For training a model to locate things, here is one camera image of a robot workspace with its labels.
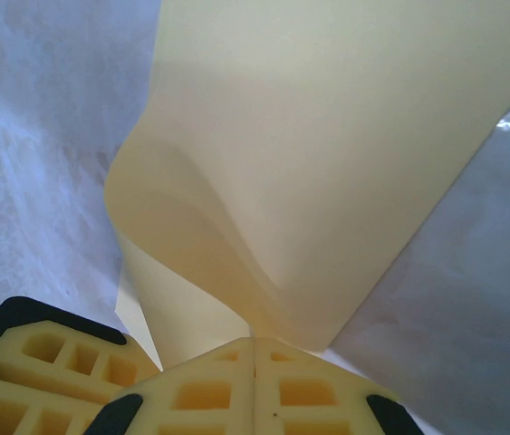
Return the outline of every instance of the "white surface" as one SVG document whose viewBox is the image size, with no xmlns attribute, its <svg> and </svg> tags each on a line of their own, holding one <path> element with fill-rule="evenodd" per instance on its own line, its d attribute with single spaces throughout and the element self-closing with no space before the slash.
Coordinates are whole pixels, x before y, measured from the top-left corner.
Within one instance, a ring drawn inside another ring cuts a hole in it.
<svg viewBox="0 0 510 435">
<path fill-rule="evenodd" d="M 146 98 L 158 6 L 0 0 L 0 302 L 120 326 L 102 187 Z"/>
<path fill-rule="evenodd" d="M 0 0 L 0 300 L 112 321 L 118 253 L 98 159 L 140 113 L 157 7 Z M 510 434 L 510 131 L 481 149 L 332 350 L 446 434 Z"/>
</svg>

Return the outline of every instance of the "curled sheet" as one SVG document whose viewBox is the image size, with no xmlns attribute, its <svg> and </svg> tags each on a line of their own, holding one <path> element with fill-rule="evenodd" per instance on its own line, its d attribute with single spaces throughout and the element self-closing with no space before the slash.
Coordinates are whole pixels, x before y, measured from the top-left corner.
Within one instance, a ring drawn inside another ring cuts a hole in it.
<svg viewBox="0 0 510 435">
<path fill-rule="evenodd" d="M 165 0 L 150 88 L 105 200 L 160 360 L 320 352 L 510 106 L 510 3 Z"/>
</svg>

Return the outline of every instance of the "yellow plastic sheet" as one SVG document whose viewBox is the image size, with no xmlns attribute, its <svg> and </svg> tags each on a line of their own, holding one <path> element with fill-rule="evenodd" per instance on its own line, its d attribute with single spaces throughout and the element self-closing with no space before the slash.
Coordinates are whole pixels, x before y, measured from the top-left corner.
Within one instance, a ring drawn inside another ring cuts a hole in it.
<svg viewBox="0 0 510 435">
<path fill-rule="evenodd" d="M 165 367 L 329 345 L 510 105 L 510 2 L 164 0 L 105 199 Z"/>
</svg>

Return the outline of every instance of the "yellow foam block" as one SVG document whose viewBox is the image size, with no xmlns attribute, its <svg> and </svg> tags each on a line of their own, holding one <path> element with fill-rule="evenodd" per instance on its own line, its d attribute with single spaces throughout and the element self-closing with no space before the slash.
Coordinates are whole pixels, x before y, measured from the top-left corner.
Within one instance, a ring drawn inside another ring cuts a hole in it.
<svg viewBox="0 0 510 435">
<path fill-rule="evenodd" d="M 140 396 L 116 435 L 382 435 L 369 397 L 401 409 L 418 430 L 392 392 L 271 339 L 236 340 L 124 389 L 108 406 Z M 102 419 L 86 434 L 102 434 Z"/>
<path fill-rule="evenodd" d="M 81 435 L 101 406 L 0 381 L 0 435 Z"/>
<path fill-rule="evenodd" d="M 107 403 L 123 387 L 159 373 L 124 336 L 120 345 L 50 321 L 8 329 L 0 337 L 0 380 Z"/>
</svg>

